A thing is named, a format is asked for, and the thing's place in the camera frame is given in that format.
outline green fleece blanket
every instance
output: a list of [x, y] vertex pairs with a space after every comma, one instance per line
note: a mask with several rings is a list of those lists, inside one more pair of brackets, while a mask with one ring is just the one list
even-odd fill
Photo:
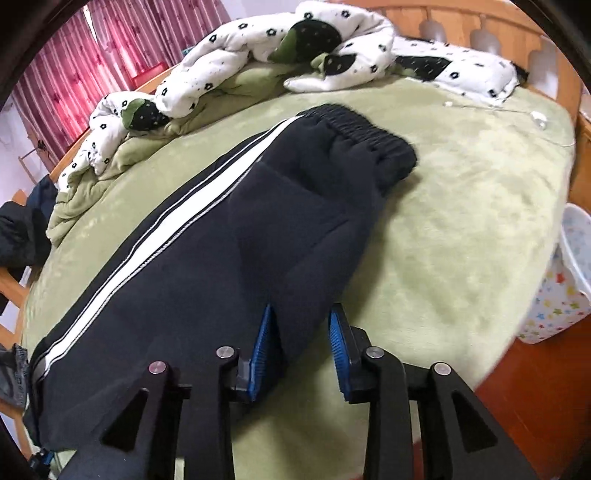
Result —
[[174, 138], [194, 132], [220, 118], [285, 92], [283, 80], [297, 66], [253, 62], [236, 75], [203, 95], [197, 107], [184, 118], [173, 119], [168, 125], [148, 135], [128, 138], [117, 149], [111, 163], [97, 176], [92, 168], [78, 177], [70, 176], [67, 192], [57, 195], [56, 206], [47, 228], [47, 238], [59, 246], [80, 217], [108, 191], [113, 181], [132, 166], [150, 158]]
[[[345, 104], [416, 148], [343, 295], [353, 324], [402, 361], [448, 362], [475, 387], [513, 341], [554, 248], [573, 160], [556, 103], [524, 89], [495, 112], [409, 79], [287, 94], [175, 139], [117, 178], [49, 257], [26, 305], [32, 349], [140, 221], [239, 141], [306, 108]], [[528, 112], [548, 117], [545, 131]], [[349, 480], [363, 469], [366, 405], [345, 404], [326, 329], [234, 430], [238, 480]]]

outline metal screw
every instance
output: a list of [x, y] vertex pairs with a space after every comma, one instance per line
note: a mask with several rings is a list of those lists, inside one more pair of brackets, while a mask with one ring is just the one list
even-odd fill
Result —
[[219, 358], [230, 358], [234, 355], [234, 349], [231, 346], [221, 346], [216, 350], [216, 355]]
[[444, 364], [443, 362], [435, 364], [433, 369], [439, 375], [449, 375], [450, 373], [452, 373], [452, 368], [448, 364]]
[[157, 362], [152, 362], [148, 367], [148, 370], [151, 374], [158, 375], [166, 370], [166, 364], [158, 360]]
[[378, 346], [369, 347], [365, 353], [367, 353], [370, 358], [382, 358], [384, 356], [384, 351]]

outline red curtain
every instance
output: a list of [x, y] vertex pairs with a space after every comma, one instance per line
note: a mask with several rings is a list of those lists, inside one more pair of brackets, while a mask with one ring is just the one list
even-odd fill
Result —
[[174, 64], [182, 50], [192, 47], [208, 33], [229, 22], [220, 0], [147, 0]]
[[51, 152], [51, 170], [88, 128], [102, 96], [124, 89], [107, 66], [82, 11], [45, 44], [18, 81], [21, 114]]
[[219, 0], [92, 0], [88, 9], [110, 68], [129, 89], [133, 77], [176, 65], [184, 48], [229, 21]]

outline wooden floor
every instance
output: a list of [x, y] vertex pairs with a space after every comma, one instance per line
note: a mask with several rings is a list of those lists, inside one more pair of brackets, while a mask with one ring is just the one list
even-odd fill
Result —
[[[540, 480], [560, 477], [591, 437], [591, 316], [537, 345], [515, 340], [477, 395]], [[415, 445], [415, 480], [423, 479]]]

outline elastic waistband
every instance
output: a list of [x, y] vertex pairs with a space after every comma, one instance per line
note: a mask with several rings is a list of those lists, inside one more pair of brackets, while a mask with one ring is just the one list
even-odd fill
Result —
[[363, 115], [344, 105], [326, 103], [300, 112], [300, 115], [320, 118], [344, 137], [355, 142], [367, 142], [371, 149], [378, 150], [381, 154], [389, 157], [398, 157], [399, 155], [406, 157], [410, 150], [411, 156], [414, 158], [410, 166], [411, 170], [416, 163], [414, 150], [406, 140], [372, 125]]

